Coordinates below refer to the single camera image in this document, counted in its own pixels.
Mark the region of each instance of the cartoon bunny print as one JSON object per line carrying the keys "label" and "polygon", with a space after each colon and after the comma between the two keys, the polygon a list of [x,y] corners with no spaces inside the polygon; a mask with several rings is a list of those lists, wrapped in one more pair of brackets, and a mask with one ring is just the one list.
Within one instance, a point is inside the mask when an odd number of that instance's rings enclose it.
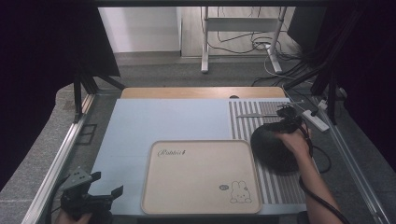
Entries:
{"label": "cartoon bunny print", "polygon": [[245,181],[234,181],[232,188],[231,203],[251,203],[250,193]]}

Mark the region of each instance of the metal stand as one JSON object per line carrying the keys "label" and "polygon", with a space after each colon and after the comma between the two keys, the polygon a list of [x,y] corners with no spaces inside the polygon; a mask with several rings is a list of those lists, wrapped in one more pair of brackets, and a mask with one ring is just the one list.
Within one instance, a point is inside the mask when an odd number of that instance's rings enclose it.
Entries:
{"label": "metal stand", "polygon": [[287,9],[288,9],[287,7],[282,7],[280,11],[280,15],[277,18],[276,29],[274,32],[274,37],[272,39],[271,45],[265,46],[267,48],[268,55],[270,56],[270,60],[276,74],[282,73],[282,69],[280,68],[279,61],[277,60],[276,57],[276,43],[277,43],[277,39],[279,38],[280,29],[282,29],[283,21],[285,20],[285,14]]}
{"label": "metal stand", "polygon": [[287,7],[282,7],[279,17],[276,18],[208,18],[208,7],[204,12],[204,41],[202,45],[201,72],[208,72],[209,48],[208,32],[274,32],[271,45],[266,45],[271,63],[277,74],[282,73],[276,57],[276,43],[283,25]]}
{"label": "metal stand", "polygon": [[98,76],[98,77],[122,91],[126,88],[122,83],[119,83],[117,80],[114,80],[111,77],[107,77],[107,76]]}
{"label": "metal stand", "polygon": [[79,79],[79,73],[75,74],[74,94],[76,112],[73,123],[78,123],[79,119],[82,117],[81,81]]}
{"label": "metal stand", "polygon": [[335,89],[337,88],[337,81],[336,81],[336,75],[332,73],[330,76],[330,82],[329,82],[329,95],[327,97],[327,106],[328,106],[328,111],[327,115],[329,119],[332,121],[332,125],[336,125],[337,122],[335,121]]}

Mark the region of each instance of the beige tray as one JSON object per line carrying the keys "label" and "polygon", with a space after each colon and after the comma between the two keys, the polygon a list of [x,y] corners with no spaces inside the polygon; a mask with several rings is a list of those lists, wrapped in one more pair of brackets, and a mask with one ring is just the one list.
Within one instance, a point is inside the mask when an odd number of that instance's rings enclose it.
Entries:
{"label": "beige tray", "polygon": [[262,200],[246,141],[152,145],[142,209],[147,214],[254,214]]}

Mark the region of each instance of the gray floor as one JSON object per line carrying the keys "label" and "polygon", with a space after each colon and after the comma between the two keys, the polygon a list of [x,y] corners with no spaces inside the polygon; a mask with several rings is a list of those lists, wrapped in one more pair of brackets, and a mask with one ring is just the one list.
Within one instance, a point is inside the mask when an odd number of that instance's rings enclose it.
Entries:
{"label": "gray floor", "polygon": [[[121,72],[121,77],[117,80],[130,87],[250,86],[256,77],[269,76],[265,72],[262,59],[215,60],[210,65],[209,74],[202,75],[199,60],[173,58],[164,53],[159,53],[159,55],[159,57],[155,57],[152,54],[145,54],[151,64],[148,64],[147,61],[141,63],[142,55],[137,57],[138,60],[135,55],[116,55]],[[285,69],[293,66],[290,62],[281,62],[281,64]],[[258,83],[257,86],[270,86],[273,82],[274,80],[264,81]],[[100,79],[98,79],[98,83],[102,89],[107,91],[98,94],[94,101],[94,110],[86,122],[86,124],[97,125],[95,137],[90,145],[75,146],[74,152],[70,156],[72,161],[66,164],[64,174],[78,165],[82,165],[83,168],[90,171],[105,134],[112,108],[120,96],[120,91],[115,90],[112,86]],[[308,87],[309,84],[302,84],[296,90],[308,94]],[[304,99],[294,91],[290,91],[290,96],[294,100]],[[22,221],[62,144],[73,117],[73,92],[72,87],[67,86],[58,92],[57,104],[47,126],[37,138],[20,168],[0,193],[0,223],[20,223]],[[342,103],[337,106],[337,120],[339,120],[338,128],[345,135],[352,153],[384,205],[387,214],[391,220],[396,220],[396,216],[393,214],[393,211],[396,211],[394,188],[396,177],[394,172],[350,118]],[[84,142],[85,140],[81,136],[78,141]],[[314,143],[327,148],[332,157],[332,170],[323,177],[351,223],[375,223],[339,153],[333,147],[333,140],[329,136],[315,131]],[[122,223],[126,219],[126,217],[117,217],[116,222]],[[295,217],[282,217],[280,223],[295,223]]]}

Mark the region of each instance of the human hand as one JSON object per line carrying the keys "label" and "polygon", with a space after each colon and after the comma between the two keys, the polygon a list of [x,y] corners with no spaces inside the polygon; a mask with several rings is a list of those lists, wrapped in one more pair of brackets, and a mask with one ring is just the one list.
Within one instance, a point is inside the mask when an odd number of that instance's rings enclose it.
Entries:
{"label": "human hand", "polygon": [[[311,130],[305,124],[302,127],[311,137]],[[275,137],[279,138],[295,157],[309,156],[309,146],[300,129],[297,129],[294,133],[275,133]]]}
{"label": "human hand", "polygon": [[61,209],[59,215],[56,217],[56,224],[86,224],[90,221],[92,214],[84,214],[82,217],[75,221],[70,217],[63,209]]}

